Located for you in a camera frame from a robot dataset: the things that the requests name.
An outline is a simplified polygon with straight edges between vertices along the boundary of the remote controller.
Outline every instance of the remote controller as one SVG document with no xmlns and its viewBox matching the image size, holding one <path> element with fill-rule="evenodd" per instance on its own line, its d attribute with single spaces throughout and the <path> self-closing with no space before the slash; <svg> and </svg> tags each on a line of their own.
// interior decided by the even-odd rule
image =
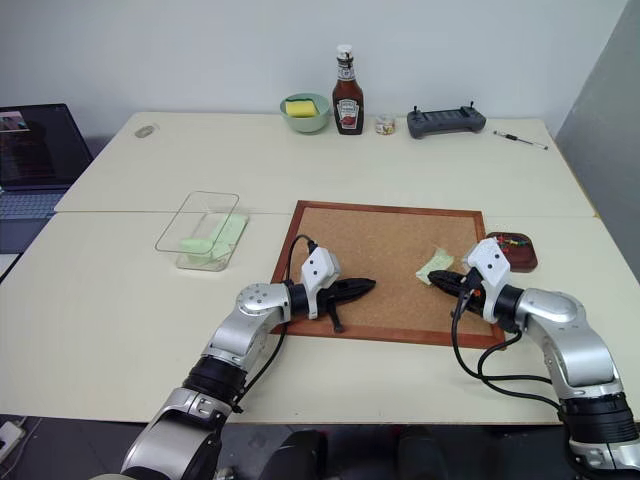
<svg viewBox="0 0 640 480">
<path fill-rule="evenodd" d="M 421 112 L 418 107 L 407 114 L 409 133 L 413 138 L 421 138 L 428 133 L 471 130 L 479 132 L 484 128 L 487 119 L 473 108 L 473 102 L 468 107 L 458 110 L 440 110 L 437 112 Z"/>
</svg>

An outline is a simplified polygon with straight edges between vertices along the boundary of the power strip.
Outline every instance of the power strip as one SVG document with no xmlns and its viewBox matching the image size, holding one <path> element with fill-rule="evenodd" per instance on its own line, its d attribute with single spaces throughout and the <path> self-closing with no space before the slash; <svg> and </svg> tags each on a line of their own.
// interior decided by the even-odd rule
<svg viewBox="0 0 640 480">
<path fill-rule="evenodd" d="M 13 422 L 5 422 L 0 427 L 0 463 L 4 462 L 24 437 L 24 430 Z"/>
</svg>

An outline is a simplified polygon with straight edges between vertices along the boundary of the clear plastic box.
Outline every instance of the clear plastic box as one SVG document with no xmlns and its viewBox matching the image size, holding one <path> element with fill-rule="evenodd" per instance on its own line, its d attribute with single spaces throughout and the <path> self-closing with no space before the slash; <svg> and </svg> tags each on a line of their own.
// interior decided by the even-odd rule
<svg viewBox="0 0 640 480">
<path fill-rule="evenodd" d="M 176 266 L 224 270 L 249 216 L 237 210 L 234 193 L 191 192 L 156 242 L 159 252 L 175 255 Z"/>
</svg>

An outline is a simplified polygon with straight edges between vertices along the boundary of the white table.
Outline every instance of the white table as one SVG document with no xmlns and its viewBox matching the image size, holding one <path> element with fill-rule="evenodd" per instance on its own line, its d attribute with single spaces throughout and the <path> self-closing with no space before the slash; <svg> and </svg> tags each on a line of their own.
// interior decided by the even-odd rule
<svg viewBox="0 0 640 480">
<path fill-rule="evenodd" d="M 252 215 L 227 270 L 182 271 L 153 249 L 163 213 L 56 215 L 0 285 L 0 411 L 147 421 L 197 360 L 237 292 L 269 281 L 289 215 Z M 571 293 L 611 348 L 640 411 L 638 284 L 592 217 L 485 216 L 531 235 L 540 264 L 513 284 Z M 478 350 L 465 350 L 475 364 Z M 525 339 L 491 372 L 545 374 Z M 552 395 L 545 385 L 532 392 Z M 240 422 L 546 423 L 554 412 L 467 377 L 450 347 L 290 337 Z"/>
<path fill-rule="evenodd" d="M 142 126 L 157 130 L 144 139 Z M 233 192 L 252 212 L 292 213 L 297 200 L 482 210 L 485 215 L 593 216 L 540 120 L 489 119 L 481 133 L 382 136 L 291 131 L 278 115 L 139 113 L 57 211 L 175 211 L 193 190 Z M 544 151 L 493 135 L 504 130 Z"/>
</svg>

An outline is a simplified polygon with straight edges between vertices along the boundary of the black cable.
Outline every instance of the black cable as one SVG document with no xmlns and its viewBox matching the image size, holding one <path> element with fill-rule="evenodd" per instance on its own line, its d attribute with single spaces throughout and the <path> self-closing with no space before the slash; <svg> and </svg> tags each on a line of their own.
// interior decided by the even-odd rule
<svg viewBox="0 0 640 480">
<path fill-rule="evenodd" d="M 280 338 L 278 339 L 278 344 L 276 345 L 276 348 L 273 350 L 273 353 L 271 353 L 269 360 L 267 360 L 267 362 L 262 366 L 260 371 L 255 374 L 255 376 L 251 379 L 249 384 L 243 389 L 242 396 L 238 399 L 238 401 L 240 401 L 240 399 L 242 399 L 242 397 L 246 395 L 246 393 L 251 389 L 251 387 L 253 387 L 256 384 L 256 382 L 260 379 L 262 374 L 267 371 L 267 368 L 269 368 L 269 366 L 275 360 L 276 356 L 278 355 L 278 352 L 280 351 L 280 347 L 282 347 L 282 343 L 284 342 L 284 337 L 287 334 L 287 327 L 288 325 L 286 323 L 282 325 L 282 329 L 280 330 Z"/>
<path fill-rule="evenodd" d="M 516 342 L 519 342 L 522 339 L 522 331 L 520 329 L 518 329 L 518 331 L 516 332 L 515 337 L 506 340 L 502 343 L 498 343 L 497 345 L 494 345 L 491 348 L 487 348 L 482 355 L 480 355 L 480 358 L 478 359 L 478 374 L 483 376 L 484 378 L 491 380 L 491 381 L 497 381 L 497 380 L 533 380 L 536 382 L 542 382 L 542 383 L 546 383 L 549 385 L 552 385 L 551 383 L 551 379 L 547 378 L 547 377 L 540 377 L 538 375 L 499 375 L 499 376 L 486 376 L 482 373 L 482 366 L 484 365 L 484 362 L 487 360 L 487 358 L 489 358 L 489 355 L 491 355 L 494 352 L 497 352 L 498 350 L 502 350 L 503 348 L 507 348 L 510 345 L 513 345 Z"/>
<path fill-rule="evenodd" d="M 304 239 L 307 240 L 307 244 L 308 244 L 309 250 L 312 250 L 313 248 L 315 248 L 315 246 L 317 246 L 316 243 L 308 235 L 300 234 L 300 235 L 296 236 L 296 238 L 293 239 L 293 242 L 291 242 L 291 246 L 289 247 L 289 254 L 287 255 L 287 266 L 286 266 L 286 270 L 285 270 L 285 281 L 288 281 L 288 280 L 291 279 L 291 257 L 293 256 L 293 249 L 296 246 L 296 243 L 301 238 L 304 238 Z M 240 395 L 238 395 L 235 398 L 235 404 L 236 404 L 235 410 L 236 411 L 242 412 L 242 409 L 238 406 L 238 403 L 240 402 L 240 400 L 242 400 L 244 398 L 244 396 L 247 394 L 247 392 L 249 390 L 251 390 L 251 388 L 256 384 L 256 382 L 258 380 L 260 380 L 260 377 L 262 377 L 264 372 L 266 372 L 267 369 L 271 366 L 271 364 L 275 360 L 276 356 L 278 356 L 278 353 L 280 352 L 280 348 L 282 348 L 282 344 L 284 343 L 284 337 L 287 335 L 287 327 L 288 327 L 288 325 L 286 323 L 282 324 L 281 330 L 280 330 L 280 338 L 278 339 L 278 344 L 276 345 L 276 348 L 271 353 L 271 356 L 266 361 L 266 363 L 262 366 L 260 371 L 258 371 L 258 373 L 256 373 L 254 375 L 254 377 L 247 384 L 247 386 L 242 389 L 242 393 L 240 393 Z"/>
<path fill-rule="evenodd" d="M 289 255 L 287 256 L 287 269 L 285 270 L 285 277 L 284 277 L 285 281 L 291 280 L 291 257 L 293 256 L 293 248 L 296 246 L 296 243 L 301 238 L 306 239 L 309 244 L 315 244 L 315 242 L 311 240 L 311 238 L 308 235 L 305 235 L 304 233 L 301 233 L 300 235 L 298 235 L 296 238 L 293 239 L 293 242 L 291 242 L 291 246 L 289 247 Z"/>
<path fill-rule="evenodd" d="M 456 359 L 458 360 L 458 363 L 460 364 L 462 369 L 477 380 L 485 379 L 492 382 L 512 381 L 512 380 L 532 380 L 537 382 L 548 383 L 549 385 L 551 385 L 550 379 L 545 377 L 539 377 L 538 375 L 484 375 L 484 374 L 478 374 L 473 370 L 471 370 L 467 366 L 467 364 L 464 363 L 464 360 L 462 359 L 462 355 L 460 354 L 460 347 L 458 345 L 458 322 L 460 321 L 460 317 L 462 316 L 461 310 L 462 310 L 462 304 L 464 302 L 464 298 L 465 298 L 464 292 L 461 292 L 460 295 L 458 296 L 458 303 L 456 304 L 456 308 L 453 312 L 453 321 L 451 322 L 451 344 L 453 345 L 453 353 L 455 354 Z M 520 340 L 521 337 L 522 337 L 522 333 L 520 333 L 520 337 L 516 335 L 516 337 L 514 337 L 515 340 L 511 339 L 511 340 L 507 340 L 506 342 L 502 342 L 497 345 L 494 345 L 488 350 L 485 350 L 485 352 L 483 353 L 483 356 L 484 355 L 489 356 L 494 351 L 501 350 L 515 343 L 518 340 Z"/>
<path fill-rule="evenodd" d="M 451 322 L 451 343 L 453 344 L 453 352 L 456 356 L 456 360 L 458 360 L 458 363 L 460 364 L 462 369 L 465 372 L 467 372 L 469 375 L 471 375 L 473 378 L 481 380 L 487 387 L 491 388 L 492 390 L 495 390 L 496 392 L 502 393 L 503 395 L 508 395 L 510 397 L 525 398 L 528 400 L 536 400 L 538 402 L 543 402 L 543 403 L 546 403 L 547 405 L 552 406 L 557 411 L 559 411 L 560 405 L 547 397 L 543 397 L 542 395 L 535 395 L 533 393 L 515 392 L 513 390 L 507 390 L 507 389 L 498 387 L 491 383 L 491 381 L 500 381 L 500 380 L 507 380 L 507 379 L 523 380 L 524 375 L 498 375 L 498 376 L 495 376 L 497 378 L 495 378 L 494 380 L 491 380 L 489 376 L 474 372 L 467 366 L 466 363 L 464 363 L 464 360 L 462 359 L 462 355 L 460 354 L 460 348 L 458 346 L 458 322 L 460 321 L 460 317 L 462 315 L 464 300 L 465 300 L 465 293 L 460 292 L 460 295 L 458 296 L 458 303 L 456 304 L 456 308 L 453 313 L 453 319 Z"/>
</svg>

